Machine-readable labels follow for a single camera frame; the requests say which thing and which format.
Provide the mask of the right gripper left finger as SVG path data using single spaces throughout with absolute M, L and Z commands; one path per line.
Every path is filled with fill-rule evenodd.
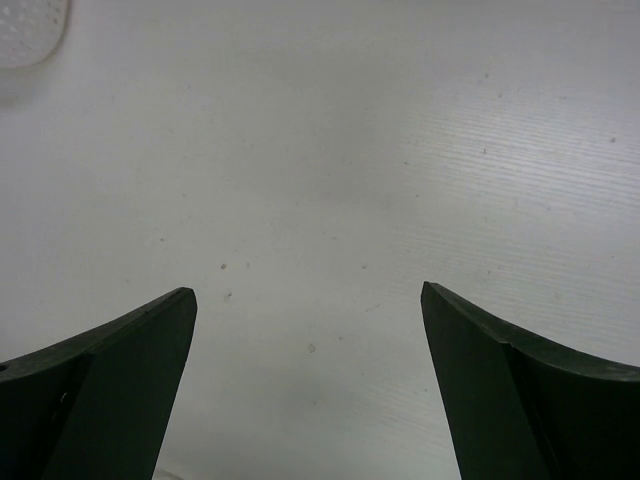
M 182 287 L 2 362 L 2 478 L 152 478 L 196 315 Z

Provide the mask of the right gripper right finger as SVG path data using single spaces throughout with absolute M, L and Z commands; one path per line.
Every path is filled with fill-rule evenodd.
M 636 479 L 639 369 L 506 322 L 447 288 L 421 293 L 464 479 Z

